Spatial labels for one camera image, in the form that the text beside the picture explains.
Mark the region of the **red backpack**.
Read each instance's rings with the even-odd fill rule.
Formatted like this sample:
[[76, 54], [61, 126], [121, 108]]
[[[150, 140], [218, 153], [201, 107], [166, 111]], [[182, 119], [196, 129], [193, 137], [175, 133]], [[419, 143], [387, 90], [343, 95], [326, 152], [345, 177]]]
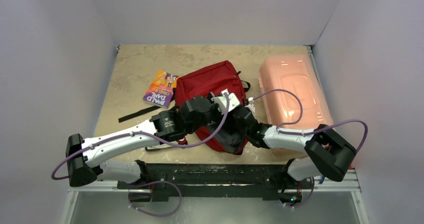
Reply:
[[[195, 96], [206, 98], [210, 97], [211, 93], [217, 95], [228, 90], [229, 93], [234, 93], [244, 106], [247, 102], [246, 92], [251, 85], [247, 82], [247, 87], [244, 87], [239, 74], [233, 64], [225, 60], [181, 76], [176, 81], [175, 104], [182, 106], [185, 101]], [[247, 142], [247, 138], [236, 128], [234, 118], [228, 114], [222, 128], [206, 145], [216, 152], [241, 155]]]

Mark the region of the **purple Roald Dahl book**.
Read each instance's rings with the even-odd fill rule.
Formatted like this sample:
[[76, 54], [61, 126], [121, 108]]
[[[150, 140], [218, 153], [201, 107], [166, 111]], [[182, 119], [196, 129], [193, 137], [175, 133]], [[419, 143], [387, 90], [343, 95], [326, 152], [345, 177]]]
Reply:
[[144, 94], [143, 101], [160, 108], [168, 108], [174, 99], [174, 92], [179, 77], [176, 74], [158, 71]]

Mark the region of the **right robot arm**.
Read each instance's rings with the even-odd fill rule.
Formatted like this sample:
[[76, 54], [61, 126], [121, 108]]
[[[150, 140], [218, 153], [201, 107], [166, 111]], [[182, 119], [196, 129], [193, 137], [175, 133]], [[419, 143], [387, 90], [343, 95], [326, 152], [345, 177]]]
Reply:
[[341, 182], [357, 154], [353, 145], [326, 124], [320, 124], [316, 129], [285, 129], [258, 122], [244, 106], [230, 113], [237, 129], [253, 146], [288, 149], [307, 155], [287, 163], [287, 170], [281, 173], [280, 180], [288, 188], [318, 175]]

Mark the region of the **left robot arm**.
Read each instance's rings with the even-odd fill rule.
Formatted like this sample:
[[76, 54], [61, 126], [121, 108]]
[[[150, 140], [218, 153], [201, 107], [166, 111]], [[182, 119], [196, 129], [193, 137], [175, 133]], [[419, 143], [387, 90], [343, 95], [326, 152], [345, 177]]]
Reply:
[[111, 174], [113, 180], [142, 189], [149, 183], [148, 173], [138, 168], [137, 162], [114, 164], [114, 157], [162, 144], [188, 148], [187, 144], [178, 144], [177, 141], [213, 122], [219, 122], [218, 127], [221, 128], [229, 113], [240, 104], [233, 93], [211, 99], [196, 96], [180, 106], [161, 111], [138, 125], [112, 134], [91, 138], [73, 134], [68, 138], [65, 153], [69, 185], [82, 187], [93, 183], [100, 175]]

